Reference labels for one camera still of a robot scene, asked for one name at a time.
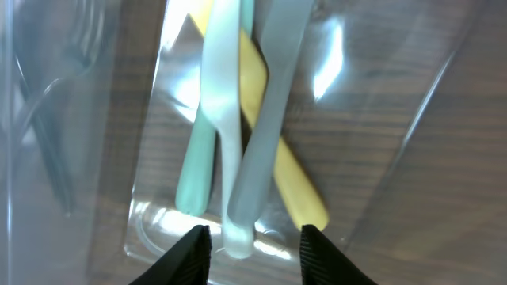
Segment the clear plastic right container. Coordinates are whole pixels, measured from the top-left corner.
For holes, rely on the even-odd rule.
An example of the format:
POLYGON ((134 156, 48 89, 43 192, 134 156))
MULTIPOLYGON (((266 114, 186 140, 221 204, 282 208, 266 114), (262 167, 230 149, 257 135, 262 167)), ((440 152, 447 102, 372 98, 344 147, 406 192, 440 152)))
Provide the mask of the clear plastic right container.
POLYGON ((505 283, 505 2, 318 2, 283 133, 377 283, 505 283))

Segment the clear plastic left container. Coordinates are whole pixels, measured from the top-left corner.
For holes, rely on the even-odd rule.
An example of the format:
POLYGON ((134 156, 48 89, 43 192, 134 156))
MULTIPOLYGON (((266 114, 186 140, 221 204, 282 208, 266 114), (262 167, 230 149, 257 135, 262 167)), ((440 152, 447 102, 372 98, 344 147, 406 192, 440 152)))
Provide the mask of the clear plastic left container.
POLYGON ((84 284, 121 2, 1 4, 1 281, 84 284))

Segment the clear plastic container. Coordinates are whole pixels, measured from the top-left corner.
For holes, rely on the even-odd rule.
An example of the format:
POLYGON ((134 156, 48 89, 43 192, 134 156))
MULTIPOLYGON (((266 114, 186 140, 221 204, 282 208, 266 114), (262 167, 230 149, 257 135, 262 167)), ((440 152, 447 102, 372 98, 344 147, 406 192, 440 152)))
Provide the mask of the clear plastic container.
POLYGON ((505 2, 318 2, 283 133, 377 283, 505 283, 505 2))
POLYGON ((84 284, 121 2, 1 4, 1 281, 84 284))

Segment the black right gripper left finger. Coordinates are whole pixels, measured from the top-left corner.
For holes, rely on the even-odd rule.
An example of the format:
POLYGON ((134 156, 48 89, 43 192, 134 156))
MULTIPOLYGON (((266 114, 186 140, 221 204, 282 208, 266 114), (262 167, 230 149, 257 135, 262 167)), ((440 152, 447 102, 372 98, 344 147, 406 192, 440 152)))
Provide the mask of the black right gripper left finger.
POLYGON ((209 226, 194 226, 130 285, 207 285, 211 253, 209 226))

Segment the yellow plastic knife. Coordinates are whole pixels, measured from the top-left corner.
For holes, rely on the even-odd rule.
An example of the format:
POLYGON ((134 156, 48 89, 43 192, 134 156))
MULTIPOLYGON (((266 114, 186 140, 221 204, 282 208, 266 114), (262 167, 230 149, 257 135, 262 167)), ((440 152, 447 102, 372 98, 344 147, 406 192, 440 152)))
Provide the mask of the yellow plastic knife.
POLYGON ((271 182, 295 226, 323 229, 329 214, 280 135, 311 1, 274 1, 255 47, 240 25, 242 1, 198 1, 189 15, 203 37, 200 107, 219 132, 225 215, 251 226, 271 182))

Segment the mint green plastic knife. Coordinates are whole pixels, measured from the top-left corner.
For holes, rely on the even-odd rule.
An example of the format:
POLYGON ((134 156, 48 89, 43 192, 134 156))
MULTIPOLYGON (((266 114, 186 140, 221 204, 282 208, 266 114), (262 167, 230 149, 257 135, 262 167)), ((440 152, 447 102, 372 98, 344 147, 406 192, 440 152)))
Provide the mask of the mint green plastic knife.
POLYGON ((214 159, 215 128, 198 106, 177 185, 175 204, 180 212, 200 216, 207 210, 214 159))

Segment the translucent white plastic knife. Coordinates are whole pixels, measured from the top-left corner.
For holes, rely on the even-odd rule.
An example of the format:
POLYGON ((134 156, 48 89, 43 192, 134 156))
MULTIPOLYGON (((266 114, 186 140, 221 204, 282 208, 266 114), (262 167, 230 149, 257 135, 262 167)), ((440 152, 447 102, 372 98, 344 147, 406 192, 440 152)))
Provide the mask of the translucent white plastic knife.
POLYGON ((309 181, 280 139, 302 39, 310 20, 311 0, 272 2, 259 41, 269 72, 264 100, 234 183, 227 215, 237 226, 252 226, 266 205, 275 179, 288 213, 301 225, 303 200, 316 199, 309 181))

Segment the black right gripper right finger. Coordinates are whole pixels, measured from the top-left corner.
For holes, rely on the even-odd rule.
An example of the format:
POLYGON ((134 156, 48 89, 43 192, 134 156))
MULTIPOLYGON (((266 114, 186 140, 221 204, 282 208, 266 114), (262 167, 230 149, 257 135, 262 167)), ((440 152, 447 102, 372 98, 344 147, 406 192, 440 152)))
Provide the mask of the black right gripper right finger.
POLYGON ((303 285, 376 285, 314 225, 302 226, 299 258, 303 285))

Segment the silver metal fork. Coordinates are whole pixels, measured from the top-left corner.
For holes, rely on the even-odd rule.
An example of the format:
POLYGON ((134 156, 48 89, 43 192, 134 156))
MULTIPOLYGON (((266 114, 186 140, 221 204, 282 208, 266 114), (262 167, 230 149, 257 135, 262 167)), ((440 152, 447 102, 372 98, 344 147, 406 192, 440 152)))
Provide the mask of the silver metal fork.
POLYGON ((21 95, 29 103, 28 115, 23 127, 35 131, 42 158, 55 198, 63 213, 69 215, 74 207, 74 194, 67 164, 59 153, 55 120, 45 109, 55 95, 57 86, 67 83, 88 72, 101 52, 104 35, 102 23, 79 24, 72 28, 63 46, 56 50, 55 58, 36 69, 38 59, 32 57, 29 46, 18 40, 14 45, 17 69, 20 74, 21 95))

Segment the cream plastic knife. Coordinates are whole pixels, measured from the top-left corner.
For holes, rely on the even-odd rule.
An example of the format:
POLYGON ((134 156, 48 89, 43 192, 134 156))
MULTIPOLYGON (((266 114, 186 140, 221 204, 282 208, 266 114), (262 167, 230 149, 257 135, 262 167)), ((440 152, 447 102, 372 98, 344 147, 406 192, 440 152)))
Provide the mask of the cream plastic knife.
POLYGON ((245 259, 254 250, 252 228, 236 226, 227 208, 242 160, 239 104, 241 2, 215 0, 204 36, 200 70, 200 106, 218 132, 222 162, 222 226, 225 253, 245 259))

